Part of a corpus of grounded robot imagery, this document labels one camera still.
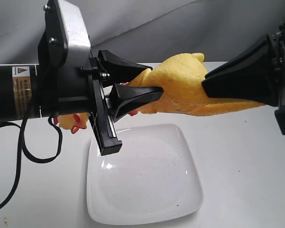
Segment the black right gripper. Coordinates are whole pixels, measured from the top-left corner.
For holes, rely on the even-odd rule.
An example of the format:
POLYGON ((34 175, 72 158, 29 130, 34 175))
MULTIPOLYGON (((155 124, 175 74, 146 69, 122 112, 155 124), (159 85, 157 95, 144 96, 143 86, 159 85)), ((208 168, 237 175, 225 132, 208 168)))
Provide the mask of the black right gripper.
POLYGON ((285 135, 285 22, 265 34, 229 62, 206 74, 202 87, 210 98, 236 98, 276 108, 275 118, 285 135))

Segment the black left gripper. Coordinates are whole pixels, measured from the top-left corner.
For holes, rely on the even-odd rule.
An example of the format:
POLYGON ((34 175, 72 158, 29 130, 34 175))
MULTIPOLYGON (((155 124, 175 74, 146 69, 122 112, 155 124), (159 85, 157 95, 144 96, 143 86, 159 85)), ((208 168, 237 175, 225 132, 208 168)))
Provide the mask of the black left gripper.
MULTIPOLYGON (((99 50, 98 59, 111 78, 135 78, 146 66, 121 58, 109 50, 99 50)), ((47 45, 38 46, 37 112, 53 119, 66 114, 86 113, 102 156, 120 151, 122 141, 113 122, 131 111, 158 101, 163 89, 158 86, 133 87, 114 84, 108 95, 108 110, 101 83, 100 65, 88 51, 81 67, 53 66, 47 45)))

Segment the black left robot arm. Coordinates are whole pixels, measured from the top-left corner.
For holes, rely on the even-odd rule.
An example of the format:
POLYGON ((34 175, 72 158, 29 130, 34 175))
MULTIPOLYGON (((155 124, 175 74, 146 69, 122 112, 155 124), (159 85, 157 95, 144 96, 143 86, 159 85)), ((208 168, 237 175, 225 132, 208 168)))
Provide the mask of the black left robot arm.
POLYGON ((119 152, 114 123, 143 105, 157 101, 157 86, 127 86, 147 66, 107 50, 89 55, 83 67, 54 67, 49 56, 41 65, 0 66, 0 123, 29 118, 87 113, 102 156, 119 152))

